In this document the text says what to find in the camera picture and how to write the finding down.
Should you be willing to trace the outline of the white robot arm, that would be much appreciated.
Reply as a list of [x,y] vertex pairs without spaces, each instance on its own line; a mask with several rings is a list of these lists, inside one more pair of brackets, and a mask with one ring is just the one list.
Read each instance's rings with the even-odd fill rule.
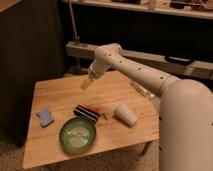
[[213,171],[213,92],[122,56],[117,43],[94,50],[88,78],[113,68],[160,98],[159,171]]

